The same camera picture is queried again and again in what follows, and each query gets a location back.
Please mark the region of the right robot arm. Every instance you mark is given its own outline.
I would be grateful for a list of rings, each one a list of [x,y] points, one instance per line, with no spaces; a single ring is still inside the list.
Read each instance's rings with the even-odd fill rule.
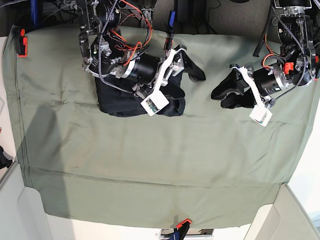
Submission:
[[[78,0],[78,36],[83,69],[103,84],[145,99],[154,93],[182,98],[184,92],[172,81],[187,73],[194,82],[204,82],[205,73],[186,54],[183,45],[173,47],[176,11],[171,10],[166,27],[164,58],[147,54],[152,39],[152,9],[127,0]],[[129,44],[119,26],[138,19],[147,29],[145,39]]]

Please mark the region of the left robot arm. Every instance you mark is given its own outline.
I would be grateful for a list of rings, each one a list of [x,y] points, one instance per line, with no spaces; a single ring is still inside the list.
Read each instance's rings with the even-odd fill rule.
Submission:
[[[223,109],[262,106],[271,108],[277,97],[297,87],[316,81],[320,68],[314,39],[312,18],[306,11],[317,0],[275,0],[270,4],[268,17],[259,42],[253,52],[259,57],[262,47],[268,54],[261,68],[231,64],[229,75],[211,92],[211,99],[220,101]]]

